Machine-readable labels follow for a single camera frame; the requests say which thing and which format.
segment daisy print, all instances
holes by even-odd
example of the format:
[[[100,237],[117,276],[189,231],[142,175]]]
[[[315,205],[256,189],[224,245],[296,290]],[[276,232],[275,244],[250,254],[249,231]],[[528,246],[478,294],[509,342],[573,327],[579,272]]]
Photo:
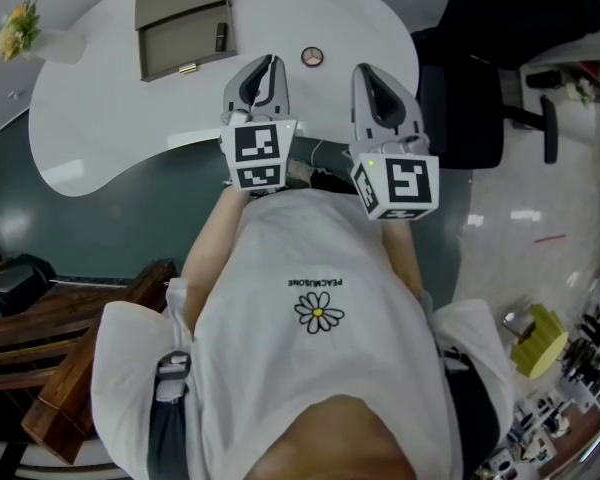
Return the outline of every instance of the daisy print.
[[[300,303],[296,304],[296,313],[300,315],[300,323],[307,326],[309,334],[316,334],[318,331],[329,331],[340,323],[344,316],[344,311],[330,308],[331,297],[327,292],[322,292],[319,296],[315,292],[310,292],[305,297],[300,296]]]

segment white desk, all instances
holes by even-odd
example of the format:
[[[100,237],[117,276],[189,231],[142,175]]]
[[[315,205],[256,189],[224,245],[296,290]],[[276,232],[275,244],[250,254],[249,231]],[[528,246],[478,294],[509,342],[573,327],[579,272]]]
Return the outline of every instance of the white desk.
[[[40,73],[31,150],[61,194],[89,194],[142,160],[217,138],[225,85],[260,55],[285,61],[291,111],[308,137],[354,140],[351,77],[361,62],[418,88],[411,37],[380,0],[233,0],[238,56],[149,83],[140,81],[134,13],[135,0],[103,0],[73,28],[87,39],[80,62]],[[323,50],[322,66],[302,64],[307,46]]]

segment shoulder strap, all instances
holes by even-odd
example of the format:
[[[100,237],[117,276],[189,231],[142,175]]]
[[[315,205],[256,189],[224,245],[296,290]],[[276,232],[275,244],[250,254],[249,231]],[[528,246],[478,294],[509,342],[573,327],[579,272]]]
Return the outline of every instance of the shoulder strap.
[[[498,446],[498,416],[469,356],[455,349],[443,350],[442,357],[458,420],[464,478],[474,478],[476,469]]]
[[[179,350],[158,363],[149,422],[150,480],[190,480],[184,404],[190,371],[191,356]]]

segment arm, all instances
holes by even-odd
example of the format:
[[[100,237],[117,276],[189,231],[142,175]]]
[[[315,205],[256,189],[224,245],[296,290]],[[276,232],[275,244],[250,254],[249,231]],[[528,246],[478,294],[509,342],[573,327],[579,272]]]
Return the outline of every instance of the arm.
[[[422,278],[418,258],[413,246],[411,226],[408,221],[389,220],[382,223],[382,243],[395,274],[413,295],[420,300]]]
[[[189,251],[181,277],[188,284],[184,320],[191,332],[229,259],[238,223],[249,197],[249,192],[227,187]]]

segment green floor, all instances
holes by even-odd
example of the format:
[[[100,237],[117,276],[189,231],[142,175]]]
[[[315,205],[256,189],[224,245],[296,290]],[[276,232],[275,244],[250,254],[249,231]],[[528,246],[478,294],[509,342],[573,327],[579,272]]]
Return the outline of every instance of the green floor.
[[[227,178],[217,143],[206,142],[142,162],[93,194],[65,197],[40,177],[27,130],[25,114],[0,133],[0,251],[33,254],[62,275],[134,277],[158,258],[181,265]],[[316,144],[296,139],[292,156],[308,160]],[[314,161],[344,175],[341,151],[324,143]],[[425,287],[436,306],[453,296],[470,179],[469,172],[443,172],[440,208],[413,224]]]

